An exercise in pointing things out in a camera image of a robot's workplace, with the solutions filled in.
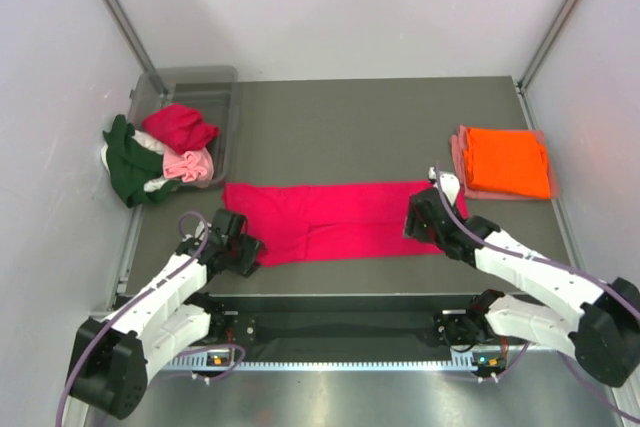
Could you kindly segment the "magenta t shirt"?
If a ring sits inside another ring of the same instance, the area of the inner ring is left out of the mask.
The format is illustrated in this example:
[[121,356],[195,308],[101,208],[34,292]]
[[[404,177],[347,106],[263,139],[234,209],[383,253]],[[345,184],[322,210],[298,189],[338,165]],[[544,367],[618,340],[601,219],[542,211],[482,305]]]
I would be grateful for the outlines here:
[[248,234],[264,244],[264,267],[351,259],[440,255],[404,236],[409,198],[426,180],[289,187],[229,183],[226,209],[244,215]]

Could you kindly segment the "red t shirt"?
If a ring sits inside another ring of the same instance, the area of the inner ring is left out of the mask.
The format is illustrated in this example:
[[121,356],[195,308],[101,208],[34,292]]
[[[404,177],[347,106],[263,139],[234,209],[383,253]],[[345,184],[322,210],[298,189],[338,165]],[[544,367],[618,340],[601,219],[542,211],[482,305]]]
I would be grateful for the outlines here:
[[202,150],[220,133],[199,110],[176,103],[146,117],[142,129],[178,154]]

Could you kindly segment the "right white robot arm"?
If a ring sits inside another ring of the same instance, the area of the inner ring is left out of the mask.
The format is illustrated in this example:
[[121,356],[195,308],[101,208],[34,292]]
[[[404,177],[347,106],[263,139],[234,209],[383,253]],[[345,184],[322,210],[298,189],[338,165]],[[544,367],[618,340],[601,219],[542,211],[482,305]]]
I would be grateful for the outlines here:
[[405,233],[533,297],[525,302],[497,291],[477,296],[466,319],[474,340],[518,337],[552,348],[614,388],[638,368],[639,289],[632,282],[607,283],[557,266],[497,224],[463,218],[435,187],[410,196]]

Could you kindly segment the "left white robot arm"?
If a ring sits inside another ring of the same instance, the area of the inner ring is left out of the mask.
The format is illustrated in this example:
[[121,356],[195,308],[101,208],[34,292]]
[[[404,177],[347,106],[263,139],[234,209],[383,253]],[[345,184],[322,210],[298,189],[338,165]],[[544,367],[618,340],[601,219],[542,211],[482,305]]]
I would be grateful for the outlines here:
[[240,213],[219,209],[199,225],[138,294],[78,328],[63,400],[125,419],[176,358],[223,350],[227,372],[241,365],[246,350],[231,342],[222,305],[203,289],[225,271],[250,276],[263,244],[249,235],[248,219]]

